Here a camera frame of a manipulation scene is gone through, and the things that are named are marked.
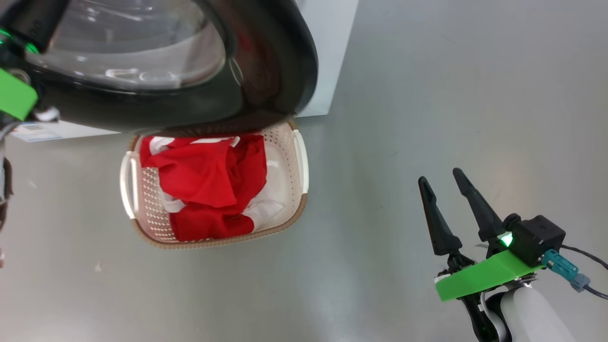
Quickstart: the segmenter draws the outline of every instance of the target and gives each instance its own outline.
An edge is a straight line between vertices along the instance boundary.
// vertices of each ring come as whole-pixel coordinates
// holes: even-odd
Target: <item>gray floor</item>
[[[416,180],[481,259],[452,179],[460,166],[502,217],[544,214],[608,259],[608,2],[362,1],[327,117],[301,120],[310,200],[289,230],[163,251],[133,231],[117,171],[126,135],[11,139],[0,234],[0,340],[472,341],[441,303]],[[598,289],[608,277],[568,254]],[[545,271],[535,283],[579,341],[608,303]]]

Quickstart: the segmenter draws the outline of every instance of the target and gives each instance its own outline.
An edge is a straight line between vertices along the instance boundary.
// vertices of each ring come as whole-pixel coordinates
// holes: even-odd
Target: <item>green led light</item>
[[[40,54],[40,52],[38,52],[38,49],[32,43],[27,43],[26,49],[33,54]]]
[[[500,241],[505,244],[505,246],[509,247],[511,242],[513,242],[513,233],[509,233],[500,238]]]

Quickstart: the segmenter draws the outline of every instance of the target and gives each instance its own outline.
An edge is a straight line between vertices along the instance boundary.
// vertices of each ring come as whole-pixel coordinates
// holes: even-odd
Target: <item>plastic laundry basket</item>
[[[139,235],[159,248],[203,248],[257,239],[291,226],[301,216],[308,198],[308,157],[304,140],[293,123],[267,128],[261,134],[264,136],[267,159],[278,163],[278,167],[273,168],[276,169],[274,174],[269,171],[268,182],[272,182],[272,191],[279,192],[285,207],[253,233],[228,239],[188,242],[175,239],[169,213],[162,206],[158,171],[152,167],[141,167],[139,150],[143,137],[136,136],[120,166],[120,194],[126,213]]]

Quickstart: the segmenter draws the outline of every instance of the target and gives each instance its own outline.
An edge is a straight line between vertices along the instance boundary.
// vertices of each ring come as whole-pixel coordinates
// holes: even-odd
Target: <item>red cloth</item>
[[[264,137],[245,135],[232,140],[191,144],[195,138],[176,138],[168,150],[150,153],[142,142],[143,167],[157,167],[161,188],[186,204],[170,214],[178,241],[223,239],[248,234],[253,221],[241,215],[266,184]]]

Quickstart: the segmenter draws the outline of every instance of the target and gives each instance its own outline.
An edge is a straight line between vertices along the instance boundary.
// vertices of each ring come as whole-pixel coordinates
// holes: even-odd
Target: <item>green mount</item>
[[[0,69],[0,111],[24,121],[37,101],[34,88]]]
[[[504,251],[438,281],[435,288],[441,301],[447,302],[503,285],[542,267],[530,268],[511,251]]]

